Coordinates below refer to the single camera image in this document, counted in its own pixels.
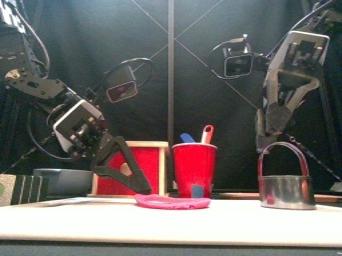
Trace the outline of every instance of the black wire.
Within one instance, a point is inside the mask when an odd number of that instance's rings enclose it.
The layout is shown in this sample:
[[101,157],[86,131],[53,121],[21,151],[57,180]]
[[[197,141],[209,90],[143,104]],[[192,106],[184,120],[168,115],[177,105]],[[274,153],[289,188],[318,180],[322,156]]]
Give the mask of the black wire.
[[93,89],[93,92],[97,92],[101,87],[103,86],[103,83],[105,81],[107,80],[107,78],[125,66],[127,66],[129,64],[133,64],[133,63],[139,63],[142,62],[142,64],[149,64],[150,67],[151,67],[151,72],[150,72],[150,75],[147,77],[147,79],[137,86],[137,87],[142,87],[153,78],[153,75],[154,75],[154,62],[147,59],[147,58],[134,58],[134,59],[130,59],[130,60],[126,60],[123,61],[121,64],[118,64],[105,75],[105,77],[102,78],[99,84],[95,86],[95,88]]
[[74,162],[75,159],[74,158],[65,158],[65,157],[59,157],[54,154],[51,154],[42,146],[41,144],[38,143],[37,141],[37,138],[35,138],[35,135],[34,135],[34,132],[33,132],[33,107],[30,107],[29,109],[29,115],[27,115],[27,132],[29,132],[29,136],[35,144],[35,146],[38,147],[39,151],[42,153],[45,153],[49,157],[57,159],[58,161],[62,161],[62,162]]
[[25,23],[27,29],[30,30],[31,34],[34,35],[39,45],[41,45],[41,48],[43,50],[43,53],[45,53],[45,58],[46,58],[46,63],[43,64],[42,62],[39,63],[41,65],[45,66],[45,69],[46,69],[46,76],[43,78],[47,78],[49,77],[49,73],[50,73],[50,55],[49,55],[49,51],[47,51],[47,48],[46,48],[46,45],[43,43],[43,41],[41,40],[34,28],[30,26],[29,22],[26,21],[25,17],[22,16],[21,12],[18,11],[15,5],[10,2],[6,2],[7,6],[11,8],[13,12],[18,15],[21,21]]

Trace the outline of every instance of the metal bucket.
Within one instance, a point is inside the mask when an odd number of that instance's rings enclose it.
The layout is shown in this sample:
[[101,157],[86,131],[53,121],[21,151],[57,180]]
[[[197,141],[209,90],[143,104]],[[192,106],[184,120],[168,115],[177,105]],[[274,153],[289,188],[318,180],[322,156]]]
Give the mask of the metal bucket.
[[[281,145],[292,149],[297,154],[302,169],[302,175],[270,175],[264,176],[264,155],[270,148]],[[258,180],[262,207],[294,210],[314,210],[316,199],[312,188],[312,178],[304,153],[288,142],[270,144],[260,155]]]

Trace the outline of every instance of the black backdrop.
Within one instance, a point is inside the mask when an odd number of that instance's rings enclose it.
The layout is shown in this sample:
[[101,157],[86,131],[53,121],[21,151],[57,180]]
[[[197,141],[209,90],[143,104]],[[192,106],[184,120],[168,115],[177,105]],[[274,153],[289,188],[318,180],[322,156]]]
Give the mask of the black backdrop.
[[[138,96],[102,106],[113,134],[126,140],[170,140],[174,144],[181,142],[184,132],[200,140],[205,125],[213,124],[213,144],[220,148],[216,188],[257,189],[254,120],[262,104],[264,74],[256,72],[225,83],[208,68],[209,55],[221,42],[242,34],[249,35],[253,51],[268,53],[302,18],[302,1],[176,0],[173,9],[168,0],[30,0],[25,3],[30,22],[50,52],[50,78],[63,80],[81,95],[122,61],[149,57],[155,62],[155,77]],[[169,31],[174,31],[176,37],[173,56],[168,47]],[[38,44],[35,50],[42,57]],[[170,75],[174,77],[172,139]],[[317,90],[296,113],[297,124],[289,133],[333,166],[324,111]],[[45,133],[41,124],[37,128],[38,133]],[[18,134],[7,165],[33,147],[23,129]],[[316,161],[308,160],[316,189],[329,189],[335,179]],[[296,161],[292,154],[277,150],[268,169],[296,173]],[[61,163],[35,153],[11,172],[30,173],[35,167],[87,168],[87,164],[86,161]]]

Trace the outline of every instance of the red plastic cup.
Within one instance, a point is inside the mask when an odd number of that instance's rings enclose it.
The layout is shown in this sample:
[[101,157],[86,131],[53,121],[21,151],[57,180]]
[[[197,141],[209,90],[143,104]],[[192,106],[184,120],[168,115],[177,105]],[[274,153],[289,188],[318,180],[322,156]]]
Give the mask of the red plastic cup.
[[182,143],[173,147],[180,197],[212,197],[218,148],[205,143]]

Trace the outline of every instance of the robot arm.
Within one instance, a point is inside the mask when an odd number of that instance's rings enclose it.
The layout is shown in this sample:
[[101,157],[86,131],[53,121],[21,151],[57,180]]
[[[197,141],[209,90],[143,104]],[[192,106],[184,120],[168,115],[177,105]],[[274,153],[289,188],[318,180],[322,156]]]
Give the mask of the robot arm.
[[[67,87],[61,80],[43,79],[25,69],[6,76],[7,89],[34,104],[47,115],[63,150],[73,159],[87,157],[99,176],[111,177],[142,194],[151,193],[149,180],[122,137],[113,137],[105,126],[101,110]],[[109,166],[122,152],[133,175],[127,176]]]
[[252,70],[266,73],[264,107],[257,111],[258,152],[277,141],[305,95],[320,87],[317,70],[325,62],[330,37],[341,33],[341,29],[342,0],[322,0],[268,56],[252,52],[248,36],[213,49],[212,55],[218,50],[224,52],[224,75],[212,68],[220,79],[237,79]]

